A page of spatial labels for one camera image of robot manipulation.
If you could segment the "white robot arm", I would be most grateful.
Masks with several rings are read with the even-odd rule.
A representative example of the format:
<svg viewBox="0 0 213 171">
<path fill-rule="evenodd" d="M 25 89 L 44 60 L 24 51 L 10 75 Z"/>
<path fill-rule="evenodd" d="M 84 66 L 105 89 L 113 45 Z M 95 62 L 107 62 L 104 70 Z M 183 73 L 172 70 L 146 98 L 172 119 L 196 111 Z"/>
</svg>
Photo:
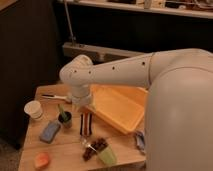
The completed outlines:
<svg viewBox="0 0 213 171">
<path fill-rule="evenodd" d="M 98 65 L 79 55 L 60 79 L 81 105 L 91 84 L 146 88 L 146 171 L 213 171 L 213 53 L 178 49 Z"/>
</svg>

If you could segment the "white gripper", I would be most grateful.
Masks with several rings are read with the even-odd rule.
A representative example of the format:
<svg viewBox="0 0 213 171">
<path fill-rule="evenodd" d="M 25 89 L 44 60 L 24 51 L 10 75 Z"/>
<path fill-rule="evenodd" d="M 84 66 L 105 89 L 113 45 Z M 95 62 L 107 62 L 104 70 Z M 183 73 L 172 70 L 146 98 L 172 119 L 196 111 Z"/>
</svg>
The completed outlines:
<svg viewBox="0 0 213 171">
<path fill-rule="evenodd" d="M 72 86 L 71 100 L 77 107 L 87 106 L 92 102 L 92 94 L 89 85 Z"/>
</svg>

